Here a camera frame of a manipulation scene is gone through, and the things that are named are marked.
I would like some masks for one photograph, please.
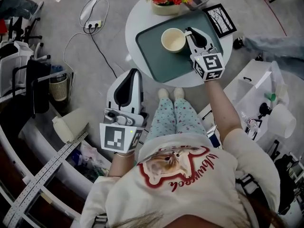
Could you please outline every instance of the cat print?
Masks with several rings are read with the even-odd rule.
[[[146,181],[157,185],[161,179],[181,175],[184,179],[192,176],[192,159],[189,155],[201,156],[208,150],[206,147],[171,148],[156,152],[143,160],[140,165],[146,176]]]

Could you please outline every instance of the ceramic mug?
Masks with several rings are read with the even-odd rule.
[[[162,46],[169,52],[178,53],[186,44],[186,36],[190,34],[191,31],[184,33],[178,28],[169,28],[161,35]]]

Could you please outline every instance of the red line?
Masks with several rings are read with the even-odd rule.
[[[281,28],[282,28],[282,30],[283,30],[285,36],[287,36],[287,34],[286,34],[286,32],[285,32],[285,30],[284,30],[284,28],[283,28],[281,22],[279,21],[278,17],[276,16],[275,12],[272,10],[272,8],[271,8],[270,5],[266,2],[266,0],[264,0],[264,2],[265,2],[266,5],[269,7],[269,9],[272,11],[272,13],[274,14],[276,20],[279,22],[279,25],[281,26]]]

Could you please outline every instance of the wicker basket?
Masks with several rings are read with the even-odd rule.
[[[63,101],[67,98],[67,77],[58,83],[49,83],[49,90],[55,101]]]

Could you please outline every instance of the person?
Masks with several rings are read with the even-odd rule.
[[[139,162],[133,166],[133,152],[114,155],[108,176],[96,180],[86,199],[82,228],[104,213],[111,228],[258,227],[243,202],[249,198],[236,188],[237,175],[246,173],[262,188],[269,207],[254,199],[250,204],[268,226],[284,227],[276,215],[280,179],[274,163],[243,131],[219,82],[205,85],[223,150],[212,147],[182,88],[174,90],[174,103],[160,89]]]
[[[234,40],[234,49],[242,47],[257,52],[257,61],[276,61],[281,70],[293,73],[304,80],[303,37],[249,35]]]
[[[43,2],[37,4],[32,0],[0,0],[0,19],[23,17],[31,20],[42,6]]]

